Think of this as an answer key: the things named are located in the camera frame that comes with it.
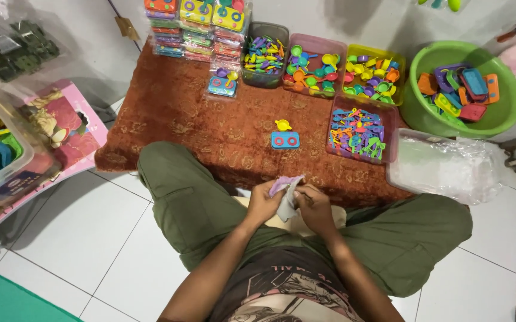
person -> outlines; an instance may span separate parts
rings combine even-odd
[[[274,180],[256,186],[245,208],[169,142],[147,145],[138,170],[157,225],[190,272],[161,322],[403,321],[388,295],[421,289],[472,231],[465,206],[433,194],[348,210],[337,229],[329,197],[304,185],[295,198],[316,235],[302,238],[264,225],[285,194],[270,198]]]

green plastic basin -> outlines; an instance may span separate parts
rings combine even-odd
[[[421,73],[433,74],[444,65],[469,62],[483,76],[497,74],[500,100],[490,104],[483,118],[465,127],[450,123],[432,109],[423,98],[417,81]],[[405,84],[404,104],[399,112],[412,128],[438,136],[462,136],[487,139],[506,131],[516,123],[516,78],[497,57],[484,49],[462,41],[438,41],[422,49],[415,57]]]

hand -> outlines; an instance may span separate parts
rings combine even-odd
[[[270,198],[268,193],[275,182],[276,180],[264,182],[252,189],[246,220],[260,226],[276,214],[286,190],[278,191],[274,197]]]
[[[324,240],[339,235],[331,215],[330,197],[307,184],[296,187],[294,198],[308,228]]]

brown patterned rug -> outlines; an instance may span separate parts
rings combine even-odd
[[[147,45],[107,144],[95,155],[97,169],[135,171],[145,145],[167,140],[189,147],[215,179],[239,187],[305,174],[340,206],[381,205],[412,195],[387,184],[383,165],[326,153],[332,101],[244,84],[234,101],[207,100],[208,79],[209,64],[153,55]],[[270,134],[279,119],[299,133],[297,150],[272,149]]]

olive green pants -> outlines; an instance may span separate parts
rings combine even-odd
[[[184,266],[193,270],[246,215],[182,145],[155,142],[140,153],[141,182],[154,198],[154,218]],[[398,297],[417,292],[435,263],[471,236],[469,210],[450,198],[422,194],[381,208],[348,210],[340,229],[377,285]],[[323,241],[262,226],[241,263],[268,247],[302,246],[333,267]]]

